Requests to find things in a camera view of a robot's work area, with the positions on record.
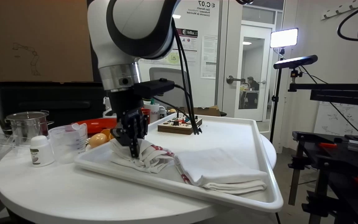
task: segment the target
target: round table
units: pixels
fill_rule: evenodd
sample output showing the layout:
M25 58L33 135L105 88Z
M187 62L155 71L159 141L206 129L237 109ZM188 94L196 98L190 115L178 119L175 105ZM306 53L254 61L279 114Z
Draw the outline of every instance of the round table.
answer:
M272 167L273 145L262 137ZM231 210L94 173L71 164L31 166L29 152L8 153L0 161L0 200L35 223L194 223Z

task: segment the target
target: white bottle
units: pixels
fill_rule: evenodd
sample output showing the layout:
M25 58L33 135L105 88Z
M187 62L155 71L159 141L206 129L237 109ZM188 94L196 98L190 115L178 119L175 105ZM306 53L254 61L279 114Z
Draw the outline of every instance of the white bottle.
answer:
M35 136L30 141L31 161L34 167L43 167L54 162L52 146L46 136Z

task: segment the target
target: wooden board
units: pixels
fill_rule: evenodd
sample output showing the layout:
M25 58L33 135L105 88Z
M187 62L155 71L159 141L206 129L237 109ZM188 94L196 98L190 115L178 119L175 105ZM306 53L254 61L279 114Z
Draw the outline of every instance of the wooden board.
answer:
M191 135L193 133L193 129L191 127L190 122L186 122L182 124L182 119L184 118L173 118L165 123L161 123L158 125L157 130L159 132L167 132L167 133L175 133L175 134L183 134L183 135ZM173 122L175 120L179 120L179 126L173 126ZM203 119L197 119L196 124L198 126L203 124Z

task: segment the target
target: white towel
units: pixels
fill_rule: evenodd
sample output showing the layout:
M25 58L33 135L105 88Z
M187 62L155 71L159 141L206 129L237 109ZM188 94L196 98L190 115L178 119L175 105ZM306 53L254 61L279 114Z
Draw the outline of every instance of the white towel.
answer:
M122 146L116 139L110 141L112 154L110 161L125 167L131 167L146 173L159 173L169 161L173 160L174 154L160 146L138 139L139 158L131 157L128 146Z
M244 155L236 153L220 148L181 152L175 155L175 166L186 183L206 189L228 194L266 189L262 180L267 173L249 168L237 159Z

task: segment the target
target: white tray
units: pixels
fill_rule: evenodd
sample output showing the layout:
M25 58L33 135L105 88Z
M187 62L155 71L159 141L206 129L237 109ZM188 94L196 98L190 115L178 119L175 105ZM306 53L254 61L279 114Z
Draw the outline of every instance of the white tray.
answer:
M254 120L232 119L213 116L200 116L203 119L198 136L158 132L158 124L174 118L172 114L149 125L146 140L172 150L174 153L187 150L202 150L221 147L223 149L241 148L247 152L247 164L253 169L265 171L268 177L263 180L267 189L235 196L183 182L173 164L166 166L158 174L139 172L110 161L110 143L78 155L74 163L84 169L112 177L129 180L162 190L183 194L189 197L207 200L230 207L248 207L264 212L277 212L283 206L283 199L276 179L270 167L260 134Z

